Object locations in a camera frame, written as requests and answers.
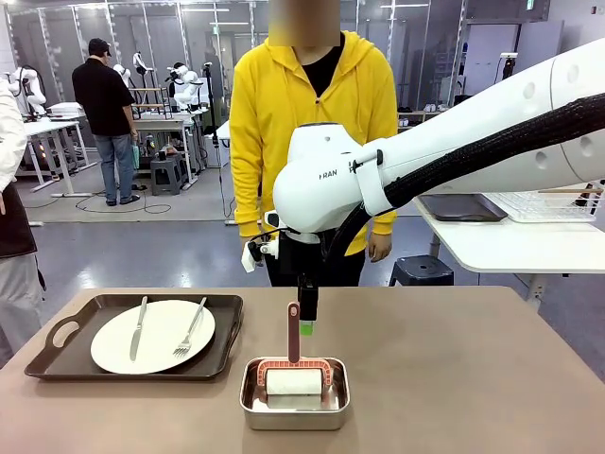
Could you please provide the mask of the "person's left hand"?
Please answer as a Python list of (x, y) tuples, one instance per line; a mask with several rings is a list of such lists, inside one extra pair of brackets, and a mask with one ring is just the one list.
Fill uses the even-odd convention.
[(391, 235), (371, 233), (368, 241), (368, 257), (372, 263), (379, 262), (389, 256), (392, 250)]

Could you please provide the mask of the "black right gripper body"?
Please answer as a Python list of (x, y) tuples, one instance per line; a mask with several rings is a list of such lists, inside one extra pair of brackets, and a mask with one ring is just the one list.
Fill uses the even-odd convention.
[(289, 287), (318, 278), (325, 269), (320, 244), (306, 244), (286, 234), (279, 237), (279, 274)]

